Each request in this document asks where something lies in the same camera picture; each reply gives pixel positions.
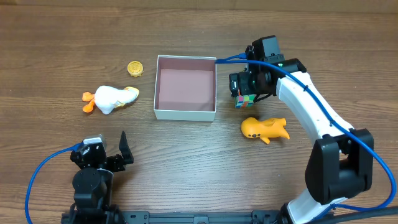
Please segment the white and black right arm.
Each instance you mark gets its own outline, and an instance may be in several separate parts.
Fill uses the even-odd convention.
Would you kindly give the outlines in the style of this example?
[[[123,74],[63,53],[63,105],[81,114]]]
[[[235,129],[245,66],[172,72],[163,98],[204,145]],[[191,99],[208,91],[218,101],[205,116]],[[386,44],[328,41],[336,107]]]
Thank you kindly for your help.
[[[229,76],[235,98],[272,95],[298,119],[313,145],[305,170],[305,190],[282,206],[274,223],[308,223],[324,219],[330,210],[369,190],[373,181],[374,139],[367,129],[341,118],[313,85],[298,59],[268,63],[243,55],[227,63],[246,68]]]

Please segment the colourful puzzle cube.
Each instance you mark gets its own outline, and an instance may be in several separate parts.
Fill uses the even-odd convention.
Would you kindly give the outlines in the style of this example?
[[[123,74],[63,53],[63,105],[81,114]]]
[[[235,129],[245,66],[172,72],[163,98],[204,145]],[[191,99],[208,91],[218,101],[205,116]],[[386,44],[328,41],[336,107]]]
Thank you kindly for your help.
[[[249,108],[254,104],[255,95],[238,95],[234,97],[235,108]]]

